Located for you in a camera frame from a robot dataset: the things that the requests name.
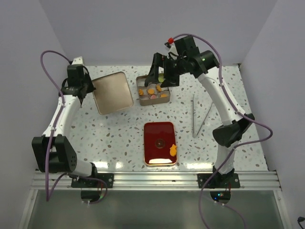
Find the green round cookie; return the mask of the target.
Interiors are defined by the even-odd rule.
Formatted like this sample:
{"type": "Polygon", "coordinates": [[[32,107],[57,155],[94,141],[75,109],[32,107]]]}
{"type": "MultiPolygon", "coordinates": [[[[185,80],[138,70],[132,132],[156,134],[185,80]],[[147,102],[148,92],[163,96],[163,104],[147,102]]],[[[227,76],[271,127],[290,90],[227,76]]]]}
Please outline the green round cookie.
{"type": "Polygon", "coordinates": [[[161,83],[164,81],[164,76],[163,76],[163,74],[159,74],[159,76],[158,76],[158,81],[161,82],[161,83]]]}

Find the orange round cookie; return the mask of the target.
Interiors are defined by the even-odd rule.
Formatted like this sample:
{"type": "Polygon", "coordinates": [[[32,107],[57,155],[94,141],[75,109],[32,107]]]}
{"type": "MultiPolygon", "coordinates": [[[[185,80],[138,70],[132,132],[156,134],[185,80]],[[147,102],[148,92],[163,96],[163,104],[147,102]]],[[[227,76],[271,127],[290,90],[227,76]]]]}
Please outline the orange round cookie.
{"type": "Polygon", "coordinates": [[[150,94],[150,95],[153,95],[153,94],[155,94],[155,90],[154,89],[148,89],[147,93],[150,94]]]}

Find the gold tin lid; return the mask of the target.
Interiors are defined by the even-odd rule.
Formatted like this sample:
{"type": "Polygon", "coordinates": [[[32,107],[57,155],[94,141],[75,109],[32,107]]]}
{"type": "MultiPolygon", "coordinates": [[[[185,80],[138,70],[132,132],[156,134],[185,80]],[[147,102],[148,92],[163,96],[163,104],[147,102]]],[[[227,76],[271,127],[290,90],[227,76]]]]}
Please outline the gold tin lid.
{"type": "Polygon", "coordinates": [[[97,110],[107,115],[133,106],[132,93],[124,72],[117,72],[92,80],[97,110]]]}

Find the metal tongs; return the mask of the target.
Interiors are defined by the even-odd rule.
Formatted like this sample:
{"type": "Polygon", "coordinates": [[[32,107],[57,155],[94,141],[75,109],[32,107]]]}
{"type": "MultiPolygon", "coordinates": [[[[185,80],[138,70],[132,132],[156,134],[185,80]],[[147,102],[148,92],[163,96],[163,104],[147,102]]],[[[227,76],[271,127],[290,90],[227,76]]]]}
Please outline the metal tongs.
{"type": "Polygon", "coordinates": [[[202,102],[197,94],[193,94],[192,101],[192,131],[193,138],[196,138],[213,107],[213,102],[202,102]]]}

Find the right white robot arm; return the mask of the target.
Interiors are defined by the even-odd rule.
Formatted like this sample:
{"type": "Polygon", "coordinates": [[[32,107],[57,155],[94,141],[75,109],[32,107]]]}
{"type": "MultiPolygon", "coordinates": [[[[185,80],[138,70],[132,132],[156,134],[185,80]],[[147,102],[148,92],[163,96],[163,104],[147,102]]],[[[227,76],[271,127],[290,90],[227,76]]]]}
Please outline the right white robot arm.
{"type": "Polygon", "coordinates": [[[204,87],[215,105],[222,125],[213,130],[218,144],[217,158],[213,166],[212,181],[217,187],[224,187],[234,174],[234,148],[254,120],[238,104],[221,76],[220,59],[214,52],[201,52],[193,36],[187,35],[178,40],[169,39],[165,46],[167,55],[156,52],[145,85],[159,82],[159,68],[163,68],[161,87],[176,87],[180,76],[189,73],[204,87]]]}

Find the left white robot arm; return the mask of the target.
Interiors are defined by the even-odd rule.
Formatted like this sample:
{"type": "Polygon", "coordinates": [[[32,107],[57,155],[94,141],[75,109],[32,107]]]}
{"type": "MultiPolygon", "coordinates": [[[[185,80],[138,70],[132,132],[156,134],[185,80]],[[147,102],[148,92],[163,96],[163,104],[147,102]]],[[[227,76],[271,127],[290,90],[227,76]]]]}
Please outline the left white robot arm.
{"type": "Polygon", "coordinates": [[[58,105],[49,126],[42,136],[33,138],[31,145],[39,171],[80,176],[86,186],[94,187],[99,181],[96,166],[77,158],[68,136],[73,118],[86,95],[92,93],[95,87],[88,69],[82,64],[69,65],[67,75],[61,85],[58,105]]]}

